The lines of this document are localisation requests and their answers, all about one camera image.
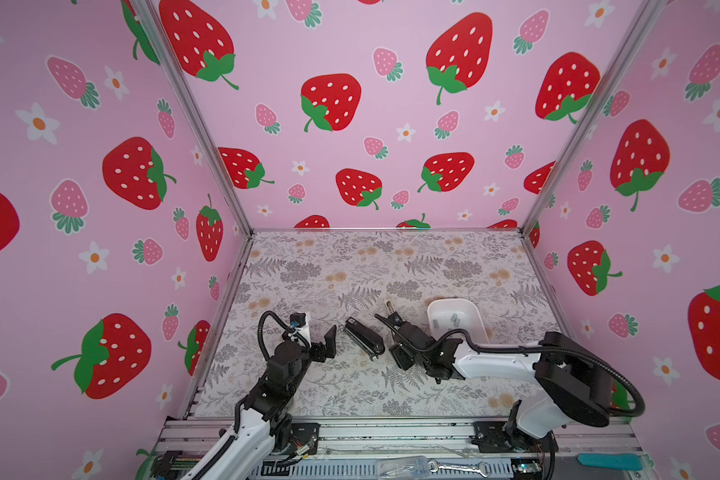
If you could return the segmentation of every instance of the metal wrench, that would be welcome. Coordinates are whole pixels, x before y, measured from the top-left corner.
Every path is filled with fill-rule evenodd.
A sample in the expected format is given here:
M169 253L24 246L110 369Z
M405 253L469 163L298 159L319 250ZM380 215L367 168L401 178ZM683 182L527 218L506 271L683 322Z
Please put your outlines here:
M461 472L479 473L480 475L483 475L484 478L490 476L490 472L488 471L488 464L485 462L480 462L479 464L474 466L457 465L453 463L440 463L437 460L430 460L428 465L429 471L432 473L437 473L438 470L459 470Z

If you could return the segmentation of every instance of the silver wrench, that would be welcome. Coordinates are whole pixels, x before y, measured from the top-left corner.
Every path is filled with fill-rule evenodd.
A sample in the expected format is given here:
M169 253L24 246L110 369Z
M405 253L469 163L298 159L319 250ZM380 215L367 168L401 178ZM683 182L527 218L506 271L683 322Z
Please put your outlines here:
M483 475L484 478L488 478L490 476L490 472L488 471L488 464L485 462L480 462L479 464L474 466L457 465L453 463L440 463L437 460L430 460L428 465L429 471L432 473L437 473L438 470L459 470L461 472L479 473L480 475Z

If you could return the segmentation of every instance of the teal handle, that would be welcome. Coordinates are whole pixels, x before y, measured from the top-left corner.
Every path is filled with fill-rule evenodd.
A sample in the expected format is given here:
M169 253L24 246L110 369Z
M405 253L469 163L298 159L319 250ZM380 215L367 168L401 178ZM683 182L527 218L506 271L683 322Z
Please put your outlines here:
M642 470L640 457L633 453L622 455L605 455L603 453L579 454L579 463L587 467L612 468L614 470Z

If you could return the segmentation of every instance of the pink wall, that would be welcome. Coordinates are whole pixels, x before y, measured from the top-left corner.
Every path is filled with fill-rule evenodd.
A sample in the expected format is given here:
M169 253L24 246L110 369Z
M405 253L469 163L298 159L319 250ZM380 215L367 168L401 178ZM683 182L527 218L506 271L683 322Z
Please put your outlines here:
M185 345L196 323L213 318L210 278L223 291L240 249L208 165L193 161L196 140L163 70L142 47L135 60L134 41L119 2L0 2L0 478L134 478L146 458L137 450L150 450L165 417L179 414L190 380L176 343ZM51 62L66 91L49 72L49 56L80 69ZM89 104L96 109L79 100L82 74L98 93L86 97L99 101ZM161 115L167 136L158 119L162 98L172 110L172 120ZM105 160L134 137L144 140ZM163 202L160 176L148 174L157 180L151 184L139 173L156 167L148 164L150 145L176 178ZM130 178L105 182L125 173ZM57 186L60 204L52 198ZM208 194L223 225L213 261L196 235ZM176 207L186 212L186 241L173 221ZM153 239L162 256L147 242L139 264L132 253L139 239ZM177 268L186 273L179 286ZM166 341L172 304L178 323ZM80 354L81 343L86 357L51 369ZM170 394L159 402L163 387Z
M664 479L720 478L716 45L720 1L684 0L666 7L617 89L628 93L628 104L624 107L624 94L616 94L617 107L600 117L592 140L555 192L554 206L541 217L547 229L536 249L553 268L547 275L578 340L625 373L646 398L646 414L633 427ZM709 91L686 100L687 86L689 92L705 91L706 82ZM642 180L628 181L642 159L640 168L648 175L643 171ZM582 189L588 174L580 176L580 167L587 160L593 165L591 181ZM632 212L635 187L641 191ZM606 223L601 206L610 210ZM592 240L599 245L581 246ZM596 260L603 252L610 272L623 275L609 277L600 290L582 279L603 277L602 267L591 268L603 263ZM595 257L586 266L588 256ZM630 329L632 317L636 324Z
M396 226L422 214L432 226L522 223L536 200L526 181L533 189L537 170L544 178L549 171L544 166L554 161L573 127L568 118L543 118L560 102L557 95L577 100L594 90L595 71L606 69L641 4L154 2L214 141L229 149L228 167L240 180L236 192L255 228L290 228L312 215L339 227ZM524 53L516 53L516 45ZM210 64L203 57L208 50ZM439 72L449 65L459 70L455 79ZM434 67L432 79L427 66ZM551 84L554 90L547 91ZM437 105L437 85L457 93L443 91ZM302 94L306 111L317 120L302 110ZM333 131L321 129L328 124ZM507 159L515 145L522 151ZM234 158L241 161L237 167L231 165ZM430 179L442 191L424 186L417 193L431 158L430 172L439 172L449 158L457 168ZM339 172L346 186L337 185ZM351 195L359 191L353 187L365 187L366 197ZM408 195L396 196L403 190ZM395 209L393 201L403 208ZM502 206L509 207L505 216L499 214Z

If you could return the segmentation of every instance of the strawberry wallpaper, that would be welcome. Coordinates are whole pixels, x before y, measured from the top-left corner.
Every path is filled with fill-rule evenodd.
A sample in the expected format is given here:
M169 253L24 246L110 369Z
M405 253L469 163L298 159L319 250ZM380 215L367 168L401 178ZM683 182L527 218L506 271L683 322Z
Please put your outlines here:
M0 478L144 478L242 236L128 2L0 2Z
M646 399L656 472L720 478L720 0L666 6L540 223L577 339Z
M516 226L642 3L153 1L255 228Z

